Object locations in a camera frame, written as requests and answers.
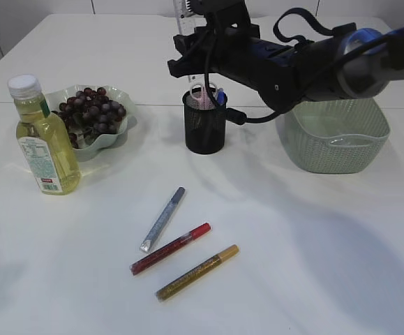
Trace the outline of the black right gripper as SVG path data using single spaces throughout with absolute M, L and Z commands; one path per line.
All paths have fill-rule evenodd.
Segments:
M 235 82 L 268 81 L 264 41 L 256 24 L 245 29 L 228 27 L 220 35 L 208 27 L 197 27 L 195 33 L 175 35 L 173 41 L 181 54 L 167 62 L 173 77 L 217 73 Z

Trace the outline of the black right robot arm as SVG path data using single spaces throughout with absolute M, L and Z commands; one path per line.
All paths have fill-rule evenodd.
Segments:
M 170 75 L 217 73 L 256 92 L 275 115 L 302 101 L 372 98 L 390 81 L 404 80 L 404 27 L 381 34 L 358 29 L 300 47 L 254 37 L 234 27 L 199 27 L 174 37 L 178 60 Z

